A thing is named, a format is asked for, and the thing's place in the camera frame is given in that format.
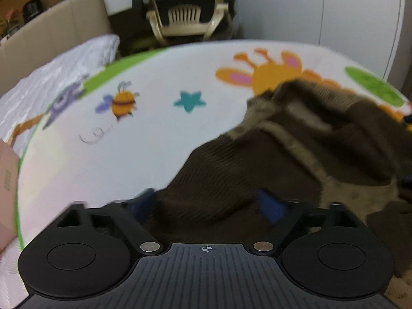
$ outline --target purple cartoon animal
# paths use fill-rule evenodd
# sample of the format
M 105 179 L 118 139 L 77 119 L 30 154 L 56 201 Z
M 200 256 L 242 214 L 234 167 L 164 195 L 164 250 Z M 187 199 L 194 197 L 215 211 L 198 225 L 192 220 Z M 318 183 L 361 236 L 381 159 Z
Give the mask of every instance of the purple cartoon animal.
M 72 83 L 68 86 L 60 96 L 47 109 L 46 114 L 50 113 L 49 119 L 43 126 L 43 130 L 48 128 L 71 104 L 73 104 L 80 96 L 84 94 L 84 90 L 81 89 L 82 82 L 89 76 L 84 75 L 80 81 Z

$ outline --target black circular pad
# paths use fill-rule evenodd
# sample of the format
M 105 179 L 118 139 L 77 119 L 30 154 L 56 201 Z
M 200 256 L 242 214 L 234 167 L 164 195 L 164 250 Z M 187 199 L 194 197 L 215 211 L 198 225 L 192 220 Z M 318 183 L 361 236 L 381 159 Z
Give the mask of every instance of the black circular pad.
M 122 241 L 84 227 L 45 231 L 19 258 L 19 272 L 29 292 L 54 298 L 102 293 L 118 284 L 130 268 L 131 254 Z
M 318 250 L 319 260 L 327 267 L 349 271 L 360 267 L 366 261 L 365 253 L 356 246 L 333 243 Z
M 360 298 L 384 290 L 393 258 L 375 236 L 357 228 L 331 227 L 291 242 L 283 251 L 288 276 L 329 298 Z
M 80 243 L 69 243 L 52 249 L 47 256 L 47 261 L 58 269 L 75 271 L 89 266 L 95 258 L 96 251 L 92 247 Z

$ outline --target potted plant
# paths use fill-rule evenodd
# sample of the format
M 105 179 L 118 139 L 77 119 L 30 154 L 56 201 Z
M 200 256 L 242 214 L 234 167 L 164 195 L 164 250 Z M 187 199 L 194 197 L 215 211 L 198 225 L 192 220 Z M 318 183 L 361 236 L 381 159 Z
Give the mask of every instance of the potted plant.
M 12 36 L 20 28 L 20 12 L 14 8 L 10 9 L 4 18 L 0 17 L 1 37 Z

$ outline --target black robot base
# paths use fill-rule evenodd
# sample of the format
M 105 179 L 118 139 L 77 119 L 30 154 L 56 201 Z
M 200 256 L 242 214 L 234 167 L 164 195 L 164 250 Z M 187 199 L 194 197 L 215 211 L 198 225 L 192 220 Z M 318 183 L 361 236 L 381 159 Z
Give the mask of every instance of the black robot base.
M 341 204 L 281 203 L 284 216 L 252 247 L 167 249 L 141 226 L 155 204 L 147 190 L 101 208 L 70 206 L 20 255 L 30 295 L 18 308 L 397 308 L 383 295 L 391 253 Z

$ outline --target brown blanket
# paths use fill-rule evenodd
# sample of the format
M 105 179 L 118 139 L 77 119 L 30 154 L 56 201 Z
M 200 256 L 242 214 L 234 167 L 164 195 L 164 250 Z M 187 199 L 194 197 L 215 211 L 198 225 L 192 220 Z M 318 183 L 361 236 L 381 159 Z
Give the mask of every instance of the brown blanket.
M 392 250 L 404 279 L 394 278 L 388 294 L 409 309 L 412 235 L 397 227 L 411 226 L 398 190 L 411 173 L 412 134 L 404 126 L 359 96 L 293 81 L 251 99 L 239 126 L 195 149 L 159 192 L 145 226 L 164 243 L 251 245 L 270 229 L 257 212 L 258 189 L 320 207 L 343 202 Z M 389 202 L 396 208 L 376 217 Z M 393 222 L 395 210 L 405 213 L 403 223 Z M 406 293 L 393 287 L 399 282 Z

